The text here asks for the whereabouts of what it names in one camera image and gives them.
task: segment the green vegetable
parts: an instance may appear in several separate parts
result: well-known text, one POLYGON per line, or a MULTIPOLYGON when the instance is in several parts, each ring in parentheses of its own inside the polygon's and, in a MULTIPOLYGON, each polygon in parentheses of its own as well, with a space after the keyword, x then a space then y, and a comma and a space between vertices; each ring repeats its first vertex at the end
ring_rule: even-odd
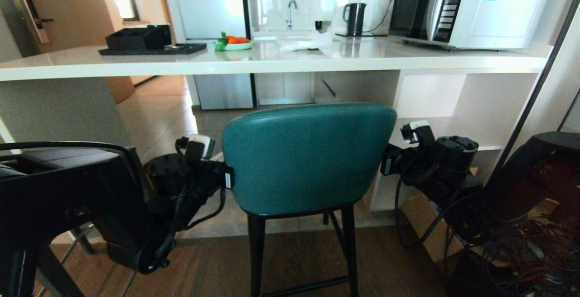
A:
POLYGON ((217 42, 214 45, 215 50, 216 51, 224 51, 226 49, 226 45, 227 45, 226 32, 222 32, 222 37, 217 39, 217 42))

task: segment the tangled wires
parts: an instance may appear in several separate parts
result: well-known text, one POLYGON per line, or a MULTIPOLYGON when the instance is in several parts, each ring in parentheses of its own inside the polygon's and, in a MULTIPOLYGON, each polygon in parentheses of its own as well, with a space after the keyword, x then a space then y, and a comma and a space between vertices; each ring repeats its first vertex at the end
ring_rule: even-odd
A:
POLYGON ((575 223, 555 224, 539 216, 521 221, 514 233, 487 245, 483 267, 493 285, 507 296, 580 296, 580 236, 575 223), (513 278, 496 282, 489 265, 503 260, 511 265, 513 278))

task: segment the refrigerator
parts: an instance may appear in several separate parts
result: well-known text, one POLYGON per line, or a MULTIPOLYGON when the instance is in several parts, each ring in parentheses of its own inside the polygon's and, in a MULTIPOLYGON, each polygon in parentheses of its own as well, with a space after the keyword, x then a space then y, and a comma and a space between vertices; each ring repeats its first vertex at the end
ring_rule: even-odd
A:
MULTIPOLYGON (((208 49, 220 37, 249 37, 247 0, 177 0, 187 43, 205 42, 208 49)), ((193 78, 201 109, 248 109, 256 106, 252 74, 216 74, 193 78)))

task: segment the wooden floor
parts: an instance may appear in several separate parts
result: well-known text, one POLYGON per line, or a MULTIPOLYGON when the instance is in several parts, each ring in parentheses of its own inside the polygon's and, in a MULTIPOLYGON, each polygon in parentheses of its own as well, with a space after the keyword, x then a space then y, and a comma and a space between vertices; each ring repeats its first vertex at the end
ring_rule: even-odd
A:
MULTIPOLYGON (((414 236, 410 227, 404 232, 414 236)), ((423 248, 404 250, 394 227, 361 228, 356 234, 362 297, 445 297, 442 276, 427 252, 423 248)), ((110 261, 104 245, 96 247, 96 255, 76 248, 65 268, 87 297, 118 296, 131 271, 110 261)), ((53 246, 57 256, 65 249, 64 245, 53 246)), ((346 274, 346 262, 333 231, 267 235, 264 258, 263 292, 346 274)), ((137 274, 127 297, 249 295, 246 236, 182 240, 169 259, 168 268, 137 274)), ((300 296, 348 295, 348 284, 343 284, 300 296)))

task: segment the countertop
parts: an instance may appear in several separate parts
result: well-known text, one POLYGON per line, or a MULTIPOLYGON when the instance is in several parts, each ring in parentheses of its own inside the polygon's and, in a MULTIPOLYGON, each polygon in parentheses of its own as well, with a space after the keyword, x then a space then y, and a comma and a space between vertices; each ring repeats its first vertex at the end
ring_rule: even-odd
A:
POLYGON ((0 63, 0 82, 151 74, 334 72, 357 70, 480 69, 539 72, 550 47, 534 51, 447 51, 391 37, 334 37, 331 47, 280 53, 276 41, 255 41, 245 51, 190 55, 101 56, 103 46, 79 47, 0 63))

